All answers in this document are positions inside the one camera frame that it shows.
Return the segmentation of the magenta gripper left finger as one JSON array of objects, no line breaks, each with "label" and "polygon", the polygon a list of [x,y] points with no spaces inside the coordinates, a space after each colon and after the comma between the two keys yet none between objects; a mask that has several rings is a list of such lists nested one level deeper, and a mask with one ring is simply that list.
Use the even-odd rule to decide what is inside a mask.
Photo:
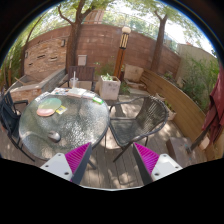
[{"label": "magenta gripper left finger", "polygon": [[41,169],[79,185],[91,153],[91,143],[86,143],[66,154],[57,153]]}]

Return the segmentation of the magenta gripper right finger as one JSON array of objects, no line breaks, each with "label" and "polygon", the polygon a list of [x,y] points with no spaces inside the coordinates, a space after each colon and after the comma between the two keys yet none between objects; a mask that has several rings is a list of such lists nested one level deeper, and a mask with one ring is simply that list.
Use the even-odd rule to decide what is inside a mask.
[{"label": "magenta gripper right finger", "polygon": [[133,154],[144,185],[182,169],[168,154],[157,154],[138,143],[133,144]]}]

